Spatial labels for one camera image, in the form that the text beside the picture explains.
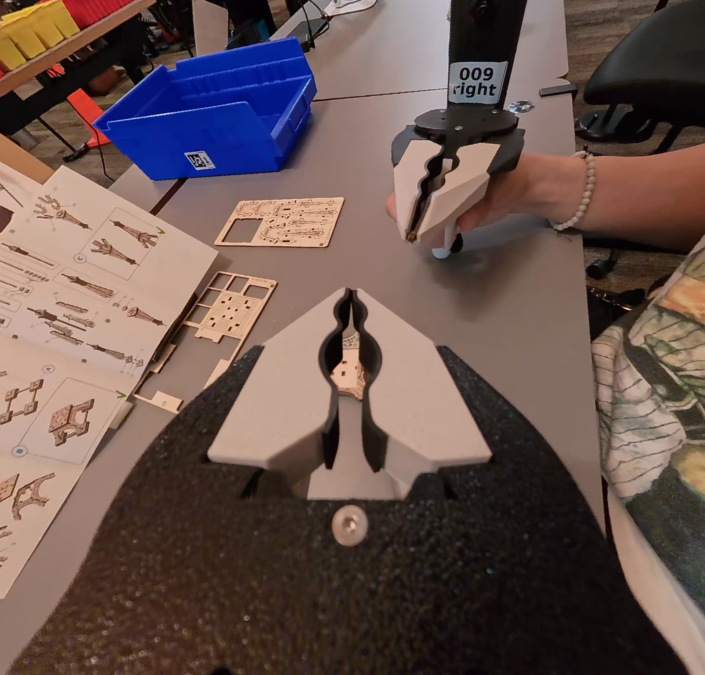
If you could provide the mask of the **person's printed shirt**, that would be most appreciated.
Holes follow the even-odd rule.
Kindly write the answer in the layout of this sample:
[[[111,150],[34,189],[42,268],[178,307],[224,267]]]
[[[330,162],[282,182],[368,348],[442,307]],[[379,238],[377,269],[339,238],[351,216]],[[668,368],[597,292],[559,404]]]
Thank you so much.
[[[592,343],[601,468],[622,569],[704,673],[704,240]]]

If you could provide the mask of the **white cardboard piece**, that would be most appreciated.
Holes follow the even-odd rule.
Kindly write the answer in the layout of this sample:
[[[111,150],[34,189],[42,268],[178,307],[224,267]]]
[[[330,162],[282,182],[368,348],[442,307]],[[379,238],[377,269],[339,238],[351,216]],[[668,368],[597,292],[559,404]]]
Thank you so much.
[[[205,0],[192,0],[196,55],[217,54],[228,44],[228,11]]]

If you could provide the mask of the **wooden puzzle sheet mostly emptied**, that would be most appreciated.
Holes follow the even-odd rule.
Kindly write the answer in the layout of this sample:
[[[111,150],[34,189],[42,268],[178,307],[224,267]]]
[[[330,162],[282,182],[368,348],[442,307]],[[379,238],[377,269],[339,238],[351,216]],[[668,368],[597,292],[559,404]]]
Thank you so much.
[[[276,287],[275,280],[217,271],[205,289],[186,309],[182,320],[176,324],[175,331],[167,337],[163,351],[150,364],[130,400],[138,400],[170,414],[177,414],[184,405],[182,399],[162,391],[155,391],[152,397],[147,398],[139,391],[146,380],[159,374],[170,360],[176,350],[176,337],[181,329],[192,328],[196,339],[208,340],[214,344],[220,344],[225,338],[237,342],[231,356],[220,360],[216,365],[205,385],[207,388],[235,361]]]

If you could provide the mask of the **wooden table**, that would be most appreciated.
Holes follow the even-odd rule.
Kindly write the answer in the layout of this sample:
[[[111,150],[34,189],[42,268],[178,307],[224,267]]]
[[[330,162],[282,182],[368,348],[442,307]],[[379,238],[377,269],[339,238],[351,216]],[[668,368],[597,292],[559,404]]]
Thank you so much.
[[[23,63],[1,78],[1,96],[3,97],[16,90],[21,85],[34,79],[41,72],[46,71],[53,65],[57,65],[63,59],[75,54],[79,49],[88,46],[108,32],[120,27],[131,18],[139,15],[143,10],[150,8],[155,2],[156,0],[135,0],[80,31],[78,34],[64,39],[60,44]]]

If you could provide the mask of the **orange cone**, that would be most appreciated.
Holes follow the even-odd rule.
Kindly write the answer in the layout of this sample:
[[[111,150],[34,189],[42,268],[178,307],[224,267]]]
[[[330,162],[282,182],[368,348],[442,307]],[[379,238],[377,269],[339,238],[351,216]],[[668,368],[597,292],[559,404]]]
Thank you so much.
[[[93,99],[90,98],[83,89],[76,90],[66,99],[90,134],[90,139],[87,142],[89,148],[93,149],[98,146],[110,144],[111,141],[100,130],[93,126],[93,123],[103,115],[102,109],[98,107]]]

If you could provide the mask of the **brown wooden board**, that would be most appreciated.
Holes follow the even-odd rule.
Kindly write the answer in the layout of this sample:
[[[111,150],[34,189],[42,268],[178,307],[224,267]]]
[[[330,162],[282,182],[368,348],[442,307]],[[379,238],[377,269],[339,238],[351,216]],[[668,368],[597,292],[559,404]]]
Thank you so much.
[[[54,170],[25,151],[3,134],[1,141],[1,162],[37,184],[44,184],[54,174]]]

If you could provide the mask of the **wooden tower model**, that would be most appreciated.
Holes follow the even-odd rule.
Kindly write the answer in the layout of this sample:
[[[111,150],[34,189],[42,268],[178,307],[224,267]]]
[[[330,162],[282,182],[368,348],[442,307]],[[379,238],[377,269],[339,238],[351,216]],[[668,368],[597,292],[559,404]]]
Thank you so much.
[[[366,386],[366,371],[359,360],[360,336],[357,331],[342,340],[342,359],[330,374],[339,394],[363,400]]]

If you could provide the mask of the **yellow plastic bin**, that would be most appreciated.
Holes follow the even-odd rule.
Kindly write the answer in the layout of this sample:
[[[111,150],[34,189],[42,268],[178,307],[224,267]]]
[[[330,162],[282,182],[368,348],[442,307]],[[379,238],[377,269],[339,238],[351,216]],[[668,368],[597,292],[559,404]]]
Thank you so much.
[[[1,21],[1,28],[25,60],[36,58],[47,50],[28,15],[17,15],[16,12],[5,15]]]
[[[62,0],[47,0],[28,8],[32,29],[46,48],[80,33],[75,19]]]
[[[1,26],[0,62],[1,74],[5,75],[27,63],[27,58],[21,53],[6,29]]]

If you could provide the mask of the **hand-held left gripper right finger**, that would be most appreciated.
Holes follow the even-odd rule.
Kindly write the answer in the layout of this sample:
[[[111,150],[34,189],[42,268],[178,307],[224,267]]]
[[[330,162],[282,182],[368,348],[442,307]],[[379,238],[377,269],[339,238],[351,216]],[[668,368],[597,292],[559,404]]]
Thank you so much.
[[[434,343],[363,290],[352,291],[351,310],[369,374],[365,457],[391,478],[395,497],[421,474],[487,462],[491,451]]]

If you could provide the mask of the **grey desk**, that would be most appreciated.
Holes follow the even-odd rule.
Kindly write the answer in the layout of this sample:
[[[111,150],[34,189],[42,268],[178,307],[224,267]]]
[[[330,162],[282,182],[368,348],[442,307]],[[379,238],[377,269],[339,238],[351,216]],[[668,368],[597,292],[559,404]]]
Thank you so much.
[[[108,190],[142,210],[157,215],[186,181],[186,178],[154,181],[132,164]]]
[[[579,236],[539,229],[437,261],[401,240],[384,212],[391,142],[445,104],[444,90],[315,101],[278,173],[188,180],[158,216],[207,245],[239,201],[342,196],[328,248],[219,248],[215,270],[273,279],[276,291],[243,352],[335,290],[362,288],[436,344],[449,346],[531,421],[569,468],[602,524],[603,504]],[[56,607],[119,487],[172,414],[137,401],[107,435],[1,601],[1,673]]]
[[[378,0],[335,16],[305,54],[315,101],[445,91],[451,0]],[[527,0],[506,101],[535,101],[568,72],[564,0]]]

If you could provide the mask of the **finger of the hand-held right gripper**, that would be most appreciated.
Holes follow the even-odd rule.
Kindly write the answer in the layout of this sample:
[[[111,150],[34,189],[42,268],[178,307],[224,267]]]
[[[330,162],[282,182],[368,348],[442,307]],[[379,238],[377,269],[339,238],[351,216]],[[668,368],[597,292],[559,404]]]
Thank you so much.
[[[498,144],[482,142],[459,148],[458,164],[444,176],[442,185],[431,191],[420,222],[413,229],[414,240],[435,242],[442,237],[452,242],[459,217],[485,194],[488,169],[499,150]]]
[[[393,169],[395,219],[403,239],[412,230],[412,219],[421,193],[421,183],[429,176],[428,163],[442,152],[442,145],[414,139]]]

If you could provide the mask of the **blue plastic bin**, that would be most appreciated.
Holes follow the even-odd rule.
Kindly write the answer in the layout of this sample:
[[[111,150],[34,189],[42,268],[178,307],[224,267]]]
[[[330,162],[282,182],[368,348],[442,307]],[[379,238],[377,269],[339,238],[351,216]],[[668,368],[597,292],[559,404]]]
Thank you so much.
[[[151,180],[277,172],[316,92],[289,37],[161,65],[94,126]],[[205,151],[216,169],[195,170],[188,151]]]

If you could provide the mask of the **person's right hand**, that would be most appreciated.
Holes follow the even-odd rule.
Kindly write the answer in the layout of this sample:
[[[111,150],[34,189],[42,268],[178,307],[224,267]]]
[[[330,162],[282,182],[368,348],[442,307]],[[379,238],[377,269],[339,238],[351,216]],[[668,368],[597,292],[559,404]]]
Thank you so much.
[[[454,233],[497,222],[507,215],[538,215],[562,224],[574,218],[586,186],[586,160],[524,152],[514,170],[489,179],[482,199],[457,219]]]

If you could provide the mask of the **black office chair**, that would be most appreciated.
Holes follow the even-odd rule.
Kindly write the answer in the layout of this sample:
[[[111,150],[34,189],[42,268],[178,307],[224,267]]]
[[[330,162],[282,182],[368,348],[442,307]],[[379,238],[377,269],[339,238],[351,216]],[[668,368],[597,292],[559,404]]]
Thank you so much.
[[[608,106],[576,120],[575,135],[590,142],[646,142],[667,123],[658,154],[684,128],[704,127],[704,0],[667,6],[641,21],[596,68],[583,99]]]

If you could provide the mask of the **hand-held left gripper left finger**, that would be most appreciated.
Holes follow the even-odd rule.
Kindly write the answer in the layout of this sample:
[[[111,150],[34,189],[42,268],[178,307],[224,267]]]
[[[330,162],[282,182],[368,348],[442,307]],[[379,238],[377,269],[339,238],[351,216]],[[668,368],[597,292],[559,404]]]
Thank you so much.
[[[254,473],[242,498],[294,497],[295,486],[339,449],[339,391],[352,291],[331,294],[264,344],[215,440],[214,463]]]

